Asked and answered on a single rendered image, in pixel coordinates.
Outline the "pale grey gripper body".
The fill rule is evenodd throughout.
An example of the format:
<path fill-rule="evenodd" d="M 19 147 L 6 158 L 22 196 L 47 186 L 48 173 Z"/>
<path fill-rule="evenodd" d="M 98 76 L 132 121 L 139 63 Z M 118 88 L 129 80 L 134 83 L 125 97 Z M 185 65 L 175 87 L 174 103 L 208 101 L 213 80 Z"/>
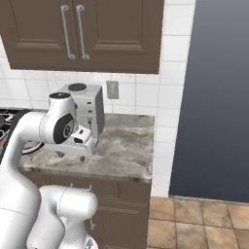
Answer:
<path fill-rule="evenodd" d="M 63 154 L 91 157 L 94 151 L 93 139 L 90 137 L 87 142 L 77 137 L 69 137 L 61 144 L 46 144 L 45 148 Z"/>

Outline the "white plate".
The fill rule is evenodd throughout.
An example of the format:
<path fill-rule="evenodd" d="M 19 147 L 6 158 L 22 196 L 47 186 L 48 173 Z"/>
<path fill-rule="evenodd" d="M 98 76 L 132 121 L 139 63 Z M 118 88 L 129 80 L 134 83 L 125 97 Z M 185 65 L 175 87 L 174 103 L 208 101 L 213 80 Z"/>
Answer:
<path fill-rule="evenodd" d="M 44 147 L 44 143 L 27 141 L 24 144 L 24 148 L 22 150 L 22 154 L 23 155 L 30 155 L 32 153 L 35 153 L 35 152 L 39 151 L 43 147 Z"/>

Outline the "grey coffee machine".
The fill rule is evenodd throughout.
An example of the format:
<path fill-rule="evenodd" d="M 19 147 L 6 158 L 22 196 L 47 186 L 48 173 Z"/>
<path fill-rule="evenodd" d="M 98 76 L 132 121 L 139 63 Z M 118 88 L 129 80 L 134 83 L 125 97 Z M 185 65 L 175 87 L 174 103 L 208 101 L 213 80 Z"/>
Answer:
<path fill-rule="evenodd" d="M 83 139 L 91 137 L 94 148 L 105 126 L 102 86 L 83 83 L 67 84 L 60 89 L 68 92 L 76 104 L 76 126 L 70 137 Z"/>

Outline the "brown drawer front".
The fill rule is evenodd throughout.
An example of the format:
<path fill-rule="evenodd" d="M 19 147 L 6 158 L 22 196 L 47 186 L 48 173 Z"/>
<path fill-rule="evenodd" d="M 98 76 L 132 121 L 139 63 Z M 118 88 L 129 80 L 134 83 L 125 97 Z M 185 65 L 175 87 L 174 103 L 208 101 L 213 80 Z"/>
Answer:
<path fill-rule="evenodd" d="M 23 172 L 23 175 L 38 187 L 44 185 L 69 187 L 70 183 L 73 183 L 75 186 L 92 185 L 92 191 L 101 199 L 111 198 L 139 204 L 147 204 L 150 200 L 151 186 L 147 183 L 102 180 L 38 172 Z"/>

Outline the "black hob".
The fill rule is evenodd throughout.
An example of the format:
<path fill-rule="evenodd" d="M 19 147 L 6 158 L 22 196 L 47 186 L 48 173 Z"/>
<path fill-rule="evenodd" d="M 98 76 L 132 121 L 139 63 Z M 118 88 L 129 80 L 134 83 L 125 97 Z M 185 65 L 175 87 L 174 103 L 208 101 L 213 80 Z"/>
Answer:
<path fill-rule="evenodd" d="M 28 109 L 0 108 L 0 146 L 6 142 L 12 128 L 12 122 L 19 112 L 26 113 Z"/>

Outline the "brown base cupboard door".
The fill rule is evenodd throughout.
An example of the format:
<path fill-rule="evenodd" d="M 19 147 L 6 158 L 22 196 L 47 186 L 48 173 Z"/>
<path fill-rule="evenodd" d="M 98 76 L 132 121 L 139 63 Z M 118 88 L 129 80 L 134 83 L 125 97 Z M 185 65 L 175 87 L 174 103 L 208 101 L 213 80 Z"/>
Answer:
<path fill-rule="evenodd" d="M 149 208 L 146 204 L 100 204 L 92 217 L 96 227 L 89 234 L 99 249 L 146 249 Z"/>

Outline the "grey wall socket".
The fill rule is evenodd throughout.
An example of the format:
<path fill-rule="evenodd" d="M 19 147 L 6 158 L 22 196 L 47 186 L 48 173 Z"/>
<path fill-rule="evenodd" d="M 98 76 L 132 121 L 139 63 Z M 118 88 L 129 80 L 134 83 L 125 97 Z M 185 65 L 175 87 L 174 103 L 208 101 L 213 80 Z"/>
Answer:
<path fill-rule="evenodd" d="M 109 99 L 118 99 L 119 98 L 119 82 L 118 81 L 107 81 L 107 96 Z"/>

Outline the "brown wall cupboard door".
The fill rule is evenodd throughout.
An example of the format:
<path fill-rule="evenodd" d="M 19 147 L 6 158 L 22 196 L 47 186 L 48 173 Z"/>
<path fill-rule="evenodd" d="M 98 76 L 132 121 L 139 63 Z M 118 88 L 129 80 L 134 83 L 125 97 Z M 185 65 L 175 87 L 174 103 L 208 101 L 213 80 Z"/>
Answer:
<path fill-rule="evenodd" d="M 65 70 L 60 7 L 69 0 L 0 0 L 0 35 L 12 69 Z"/>
<path fill-rule="evenodd" d="M 72 0 L 79 55 L 82 56 L 76 6 L 82 4 L 88 72 L 157 74 L 164 0 Z"/>

